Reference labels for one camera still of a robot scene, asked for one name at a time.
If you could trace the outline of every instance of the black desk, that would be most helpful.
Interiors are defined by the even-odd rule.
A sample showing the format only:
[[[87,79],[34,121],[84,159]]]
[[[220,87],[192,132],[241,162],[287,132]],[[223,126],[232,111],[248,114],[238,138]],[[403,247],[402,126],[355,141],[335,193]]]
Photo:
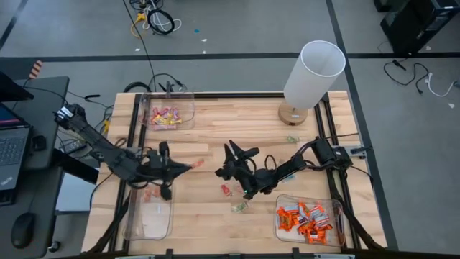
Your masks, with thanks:
[[[63,179],[62,168],[40,171],[27,171],[18,186],[16,203],[0,207],[0,253],[1,258],[41,258],[52,241],[55,224],[55,207],[58,201],[60,184]],[[35,214],[34,237],[24,249],[16,249],[11,243],[11,230],[14,220],[27,212]]]
[[[54,91],[65,96],[69,78],[39,78],[31,80],[27,86]],[[24,161],[24,170],[19,176],[16,200],[13,205],[0,207],[0,258],[40,258],[47,252],[52,242],[55,225],[55,207],[64,172],[71,173],[85,181],[96,183],[98,171],[72,159],[54,148],[58,125],[54,114],[64,101],[59,96],[36,89],[27,89],[35,95],[33,101],[20,101],[14,112],[34,127],[34,135],[47,139],[47,149],[31,153]],[[11,230],[14,220],[27,212],[35,214],[34,237],[25,249],[12,246]]]

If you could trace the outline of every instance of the yellow cable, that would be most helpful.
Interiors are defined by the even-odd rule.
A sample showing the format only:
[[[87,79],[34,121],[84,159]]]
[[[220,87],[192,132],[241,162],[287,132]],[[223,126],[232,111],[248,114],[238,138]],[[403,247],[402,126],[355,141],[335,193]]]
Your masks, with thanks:
[[[136,33],[134,33],[134,25],[137,24],[138,22],[141,22],[141,21],[147,21],[147,18],[145,16],[145,14],[138,13],[136,21],[134,22],[134,24],[131,24],[131,34],[133,36],[135,36],[136,38],[138,38],[138,39],[140,39],[141,37],[139,35],[137,35]]]
[[[110,121],[104,120],[103,121],[103,132],[102,132],[103,135],[109,132],[109,127],[110,127]]]

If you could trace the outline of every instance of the laptop screen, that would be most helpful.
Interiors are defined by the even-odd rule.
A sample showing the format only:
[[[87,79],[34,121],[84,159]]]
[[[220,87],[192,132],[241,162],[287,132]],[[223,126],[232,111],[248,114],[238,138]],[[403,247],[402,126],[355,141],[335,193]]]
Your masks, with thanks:
[[[0,105],[0,128],[21,125],[19,120],[13,113],[11,113],[5,106]]]

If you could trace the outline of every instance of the transparent container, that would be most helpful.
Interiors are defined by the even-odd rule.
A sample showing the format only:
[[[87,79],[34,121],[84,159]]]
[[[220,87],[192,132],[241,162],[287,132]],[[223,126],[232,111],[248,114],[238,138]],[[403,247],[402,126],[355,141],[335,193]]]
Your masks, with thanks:
[[[329,217],[328,224],[332,226],[331,230],[326,230],[326,243],[322,242],[309,242],[305,235],[299,234],[298,228],[301,224],[294,225],[290,231],[279,228],[279,221],[277,219],[277,211],[280,207],[295,206],[299,202],[303,202],[308,209],[312,209],[317,205],[321,205],[324,208],[325,213]],[[276,200],[275,210],[275,235],[279,240],[288,242],[301,242],[312,245],[327,245],[333,247],[341,247],[345,243],[344,236],[344,222],[342,214],[342,206],[337,200],[323,200],[323,199],[311,199],[294,197],[289,195],[279,195]]]
[[[144,93],[139,109],[138,120],[149,130],[189,130],[195,126],[192,92]]]
[[[131,196],[135,199],[129,202],[124,239],[162,240],[167,237],[172,227],[172,199],[165,201],[160,195],[160,187],[152,183],[144,189],[132,189]]]

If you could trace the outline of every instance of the wooden tabletop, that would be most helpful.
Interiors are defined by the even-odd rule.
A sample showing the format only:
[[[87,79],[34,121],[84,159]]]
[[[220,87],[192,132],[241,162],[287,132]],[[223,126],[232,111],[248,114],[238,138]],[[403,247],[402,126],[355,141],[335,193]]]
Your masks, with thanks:
[[[111,119],[108,138],[115,142],[127,137],[135,94],[118,94]],[[331,108],[338,135],[357,132],[354,115],[346,91],[330,91]],[[301,171],[295,179],[281,183],[270,195],[257,194],[249,208],[237,214],[231,206],[241,201],[235,196],[223,195],[214,171],[224,161],[224,143],[233,140],[243,149],[259,147],[254,158],[259,168],[264,167],[266,155],[273,155],[278,165],[292,156],[304,143],[318,136],[315,113],[308,112],[300,126],[287,126],[278,116],[281,98],[250,99],[195,99],[195,127],[187,130],[153,132],[147,130],[146,147],[157,148],[167,140],[171,158],[182,163],[204,159],[205,163],[178,177],[173,184],[173,216],[170,234],[160,241],[131,241],[130,254],[164,254],[172,248],[175,254],[219,253],[291,253],[299,247],[301,253],[338,252],[338,247],[308,245],[279,241],[274,235],[275,201],[280,194],[330,199],[326,172]],[[329,134],[326,113],[322,108],[326,135]],[[299,137],[299,143],[288,142],[288,136]],[[134,143],[139,139],[139,123]],[[341,145],[358,145],[359,136],[341,137]],[[316,161],[309,150],[305,159]],[[367,171],[365,160],[353,158],[356,167]],[[354,213],[368,233],[385,246],[385,236],[377,211],[369,177],[353,168],[348,169],[348,185]],[[103,165],[98,182],[110,174]],[[94,195],[82,251],[91,248],[102,236],[113,219],[119,179],[110,177]],[[119,230],[117,249],[121,249],[122,229]],[[352,246],[346,227],[347,245]]]

